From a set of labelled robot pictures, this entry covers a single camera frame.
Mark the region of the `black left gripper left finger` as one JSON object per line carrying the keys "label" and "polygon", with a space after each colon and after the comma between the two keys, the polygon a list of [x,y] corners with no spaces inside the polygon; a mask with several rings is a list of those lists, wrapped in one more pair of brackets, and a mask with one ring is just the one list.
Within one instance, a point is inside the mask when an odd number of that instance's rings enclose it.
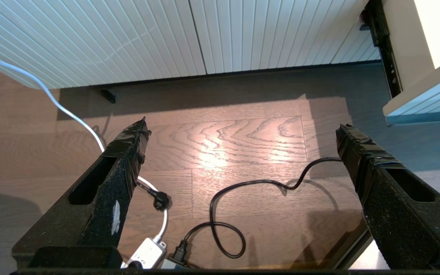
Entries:
{"label": "black left gripper left finger", "polygon": [[117,248],[151,132],[145,119],[126,127],[12,248],[18,268],[38,249]]}

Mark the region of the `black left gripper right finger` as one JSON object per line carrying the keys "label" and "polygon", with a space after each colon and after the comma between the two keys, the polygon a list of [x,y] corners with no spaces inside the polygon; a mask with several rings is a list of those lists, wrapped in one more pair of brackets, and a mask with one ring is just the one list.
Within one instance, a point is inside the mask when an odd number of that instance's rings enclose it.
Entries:
{"label": "black left gripper right finger", "polygon": [[336,144],[387,265],[440,270],[440,193],[352,125]]}

